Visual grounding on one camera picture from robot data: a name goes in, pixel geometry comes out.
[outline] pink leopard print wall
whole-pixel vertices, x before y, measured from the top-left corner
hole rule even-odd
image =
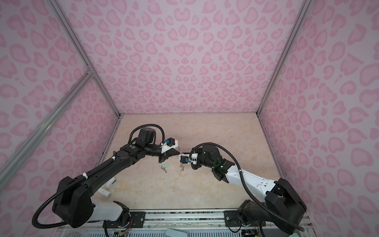
[[[123,113],[256,111],[302,0],[62,0]]]
[[[379,1],[315,2],[263,123],[319,237],[379,235]]]
[[[44,0],[0,3],[0,170],[83,74]]]
[[[114,122],[113,112],[90,81],[0,193],[0,236],[50,236],[54,229],[31,225],[34,212],[56,192],[62,178],[94,167]],[[51,205],[40,215],[41,223],[60,221]]]

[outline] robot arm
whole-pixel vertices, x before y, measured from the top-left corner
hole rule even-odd
[[[95,175],[88,177],[58,195],[54,199],[53,212],[73,228],[79,227],[88,221],[96,220],[116,221],[118,226],[125,226],[129,211],[125,205],[119,202],[117,202],[118,205],[93,204],[91,196],[120,171],[134,165],[146,155],[158,156],[158,162],[162,163],[167,158],[179,154],[179,152],[175,150],[175,148],[178,147],[178,141],[169,138],[160,145],[157,145],[153,143],[154,137],[154,129],[148,127],[142,128],[137,138],[121,147],[119,151],[114,151],[113,157],[87,172],[96,173]],[[98,170],[99,167],[104,166],[108,162],[111,162],[110,165]],[[81,177],[81,175],[74,179],[65,177],[59,182],[57,191],[77,180],[79,177]]]
[[[145,126],[159,127],[154,124]],[[110,220],[118,227],[125,227],[130,223],[128,207],[116,201],[114,201],[116,204],[93,204],[91,196],[117,173],[134,165],[146,155],[159,157],[159,163],[171,156],[179,155],[175,150],[178,141],[169,138],[157,145],[154,142],[155,137],[154,129],[143,127],[137,138],[121,147],[119,151],[114,151],[113,157],[104,163],[74,179],[70,177],[62,179],[57,193],[42,204],[34,214],[33,226],[45,229],[69,224],[76,228],[88,221]],[[195,170],[201,166],[209,167],[219,181],[236,184],[250,193],[249,196],[254,202],[246,200],[238,209],[237,216],[241,224],[248,225],[255,220],[271,221],[288,234],[292,234],[295,228],[301,229],[298,224],[307,207],[288,181],[269,180],[242,170],[238,168],[237,160],[229,152],[227,153],[236,163],[222,158],[217,146],[226,151],[217,144],[204,143],[196,146],[189,154],[179,155],[179,160],[181,163],[190,163]],[[257,200],[252,193],[265,203]],[[38,216],[52,200],[54,200],[53,212],[64,222],[40,224]]]
[[[189,154],[181,154],[179,160],[181,163],[191,163],[195,170],[201,166],[209,167],[219,181],[223,180],[243,187],[237,166],[233,162],[223,159],[215,146],[204,145],[202,148],[196,149],[196,153],[192,154],[191,159],[189,159]],[[266,192],[271,191],[275,186],[274,180],[259,177],[246,170],[242,170],[242,172],[248,189],[261,201],[265,199]]]
[[[293,224],[300,223],[307,206],[291,184],[282,178],[274,181],[239,169],[235,158],[225,148],[217,145],[226,151],[236,163],[224,159],[216,145],[205,143],[201,148],[198,145],[193,149],[193,154],[191,152],[179,155],[179,160],[181,163],[191,163],[191,167],[195,170],[201,166],[209,167],[218,181],[223,180],[241,186],[253,194],[250,195],[253,201],[246,200],[238,208],[237,216],[241,224],[249,225],[255,220],[270,221],[287,234],[292,234],[295,229]]]

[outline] beige tabletop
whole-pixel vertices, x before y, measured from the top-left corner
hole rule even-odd
[[[166,138],[178,140],[181,152],[190,152],[203,142],[214,142],[229,150],[242,169],[267,179],[279,179],[257,116],[252,113],[124,115],[107,157],[128,142],[134,128],[147,123],[160,125]],[[161,135],[159,129],[156,131],[158,143]],[[220,153],[232,161],[226,153]],[[170,164],[167,173],[161,169],[163,164]],[[249,199],[243,188],[218,181],[210,168],[192,170],[191,165],[185,164],[181,171],[179,166],[178,156],[164,163],[158,163],[158,157],[146,156],[118,173],[113,187],[103,187],[112,193],[109,198],[96,192],[92,200],[116,200],[130,209],[209,209],[237,208]]]

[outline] black cable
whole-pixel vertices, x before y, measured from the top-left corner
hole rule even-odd
[[[108,230],[106,229],[106,220],[104,221],[104,232],[105,232],[105,236],[109,237]]]
[[[154,151],[158,150],[158,149],[161,148],[161,147],[162,147],[162,145],[159,144],[159,146],[157,146],[157,147],[154,149]]]
[[[157,138],[157,133],[154,134],[154,140],[153,140],[153,144],[155,144],[155,140]]]
[[[292,228],[295,228],[295,229],[298,229],[300,231],[305,231],[305,229],[301,226],[299,226],[298,224],[296,223],[293,223],[292,221],[288,220],[287,218],[284,218],[282,217],[281,215],[275,213],[274,211],[272,211],[271,209],[268,209],[265,205],[263,205],[251,192],[250,190],[247,188],[246,186],[246,183],[245,183],[245,180],[243,178],[243,172],[241,170],[241,167],[240,167],[240,164],[238,163],[237,159],[225,148],[223,148],[222,146],[220,146],[219,144],[216,144],[216,143],[213,143],[213,142],[205,142],[205,143],[201,143],[197,146],[195,146],[190,154],[189,154],[189,157],[192,157],[192,154],[194,153],[194,151],[203,146],[203,145],[213,145],[215,147],[218,147],[220,148],[221,150],[225,151],[234,161],[234,163],[236,164],[238,170],[240,171],[240,178],[241,178],[241,183],[242,183],[242,186],[243,188],[245,189],[246,193],[249,195],[249,197],[256,203],[258,204],[258,206],[260,206],[263,210],[267,211],[269,214],[271,214],[273,217],[275,217],[277,220],[285,223],[286,225],[289,225],[291,226]]]
[[[237,231],[232,231],[232,229],[231,229],[230,227],[228,227],[228,228],[229,228],[229,230],[232,231],[233,233],[238,233],[238,232],[241,230],[241,227],[242,227],[242,225],[240,225],[240,228],[239,228]]]
[[[259,221],[259,230],[260,230],[260,232],[261,232],[261,234],[262,234],[262,237],[266,237],[265,234],[263,233],[262,224],[263,224],[263,221],[260,220],[260,221]]]
[[[237,231],[232,231],[232,229],[228,226],[229,230],[232,231],[233,233],[238,233],[238,231],[241,230],[242,223],[240,222],[240,220],[238,220],[238,222],[240,223],[240,227],[239,227],[239,229]]]
[[[137,130],[139,130],[139,129],[141,129],[141,128],[144,128],[144,127],[157,127],[157,128],[159,128],[159,130],[161,130],[161,133],[162,133],[162,142],[164,141],[164,131],[163,131],[163,128],[162,128],[161,126],[159,126],[159,125],[157,125],[157,124],[144,124],[144,125],[138,126],[138,127],[136,127],[135,129],[133,129],[133,131],[130,133],[128,143],[131,142],[132,137],[133,137],[133,134],[134,134]]]
[[[88,177],[92,177],[94,176],[96,173],[98,173],[99,171],[105,169],[107,166],[109,166],[110,164],[112,164],[113,162],[113,159],[109,159],[105,164],[103,164],[102,166],[100,167],[97,167],[95,168],[93,171],[91,172],[88,172],[87,173],[87,176]],[[54,223],[54,224],[41,224],[38,222],[38,216],[41,214],[42,210],[45,209],[45,207],[47,207],[47,205],[52,202],[57,196],[59,196],[60,194],[62,194],[64,191],[72,188],[73,186],[81,183],[82,181],[86,180],[86,178],[84,176],[80,176],[79,178],[77,178],[76,180],[72,181],[71,183],[67,184],[65,187],[63,187],[61,190],[59,190],[58,192],[56,192],[55,194],[53,194],[48,200],[46,200],[37,210],[36,212],[34,213],[32,219],[31,219],[31,223],[32,225],[35,227],[35,228],[38,228],[38,229],[48,229],[48,228],[55,228],[55,227],[58,227],[58,226],[64,226],[67,224],[67,222],[63,221],[63,222],[59,222],[59,223]]]

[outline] black mounting plate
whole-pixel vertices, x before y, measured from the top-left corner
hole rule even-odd
[[[146,212],[130,212],[130,216],[133,219],[132,228],[142,228],[145,222]]]
[[[226,227],[240,227],[241,222],[239,221],[237,217],[238,211],[224,211],[224,221]],[[253,225],[250,225],[250,227],[257,226],[257,224],[254,222]]]

